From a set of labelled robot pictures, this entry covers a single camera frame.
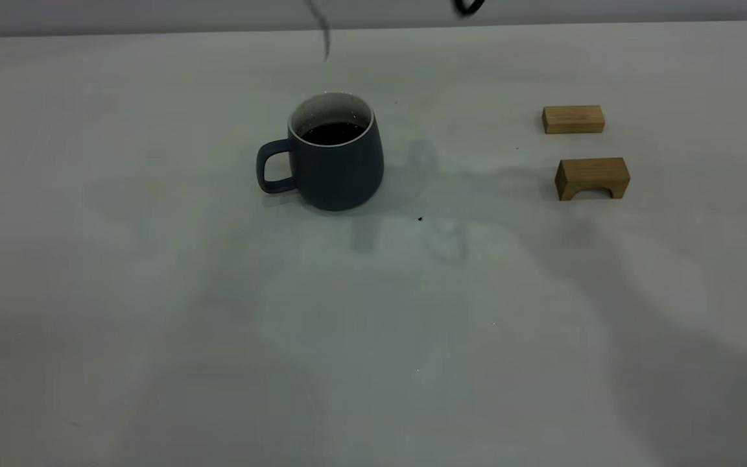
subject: cable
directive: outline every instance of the cable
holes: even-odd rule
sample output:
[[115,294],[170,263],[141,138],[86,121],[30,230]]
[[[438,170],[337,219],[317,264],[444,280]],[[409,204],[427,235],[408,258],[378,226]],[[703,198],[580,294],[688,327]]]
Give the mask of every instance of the cable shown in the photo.
[[474,0],[471,5],[466,6],[465,0],[454,0],[454,9],[457,11],[457,15],[460,18],[468,18],[471,15],[477,13],[477,10],[483,6],[484,0]]

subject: white wall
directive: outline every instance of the white wall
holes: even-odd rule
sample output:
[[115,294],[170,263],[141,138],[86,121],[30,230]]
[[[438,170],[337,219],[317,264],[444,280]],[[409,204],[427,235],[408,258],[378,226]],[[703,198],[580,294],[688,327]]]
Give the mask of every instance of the white wall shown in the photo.
[[[316,0],[334,27],[456,23],[451,0]],[[469,24],[747,19],[747,0],[486,0]],[[0,0],[0,35],[313,29],[303,0]]]

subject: dark blue mug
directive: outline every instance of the dark blue mug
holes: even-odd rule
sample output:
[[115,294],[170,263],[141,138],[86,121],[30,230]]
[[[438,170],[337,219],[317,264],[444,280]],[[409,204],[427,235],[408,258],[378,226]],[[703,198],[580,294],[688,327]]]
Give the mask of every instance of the dark blue mug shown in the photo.
[[[319,132],[324,135],[326,128],[338,127],[351,130],[330,132],[329,139],[314,138]],[[290,154],[293,176],[265,180],[267,160],[281,152]],[[287,139],[261,146],[255,161],[258,186],[264,192],[298,189],[314,207],[329,211],[349,210],[370,199],[379,189],[384,171],[373,109],[356,95],[344,92],[325,92],[301,103],[288,120]]]

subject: coffee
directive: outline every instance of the coffee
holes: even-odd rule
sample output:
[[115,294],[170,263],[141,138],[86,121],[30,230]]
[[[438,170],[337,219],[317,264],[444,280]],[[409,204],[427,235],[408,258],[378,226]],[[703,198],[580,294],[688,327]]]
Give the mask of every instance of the coffee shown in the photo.
[[334,146],[353,141],[362,133],[365,129],[353,123],[327,123],[308,131],[302,139],[314,145]]

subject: rectangular wooden block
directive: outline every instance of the rectangular wooden block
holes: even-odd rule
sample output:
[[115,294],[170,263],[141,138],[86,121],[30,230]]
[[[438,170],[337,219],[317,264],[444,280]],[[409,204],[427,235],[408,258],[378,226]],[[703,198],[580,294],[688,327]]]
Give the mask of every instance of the rectangular wooden block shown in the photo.
[[601,133],[604,112],[601,106],[543,107],[543,130],[555,133]]
[[621,157],[562,160],[555,175],[555,187],[562,201],[589,188],[608,189],[613,198],[622,198],[629,183],[630,172]]

